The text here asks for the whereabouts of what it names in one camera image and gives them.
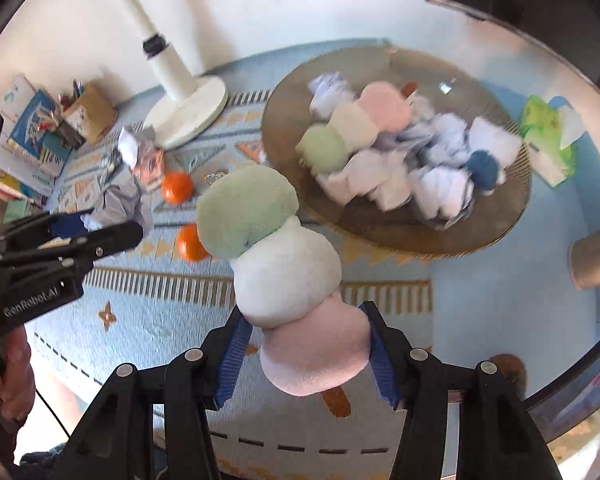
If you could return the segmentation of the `person's left hand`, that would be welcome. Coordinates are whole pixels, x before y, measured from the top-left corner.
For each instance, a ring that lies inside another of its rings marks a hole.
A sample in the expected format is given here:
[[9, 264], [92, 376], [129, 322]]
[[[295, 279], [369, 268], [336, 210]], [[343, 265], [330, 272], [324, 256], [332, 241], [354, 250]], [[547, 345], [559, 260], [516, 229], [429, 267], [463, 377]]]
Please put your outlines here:
[[0, 373], [1, 413], [6, 420], [23, 422], [33, 408], [35, 380], [26, 329], [19, 326], [6, 337], [5, 370]]

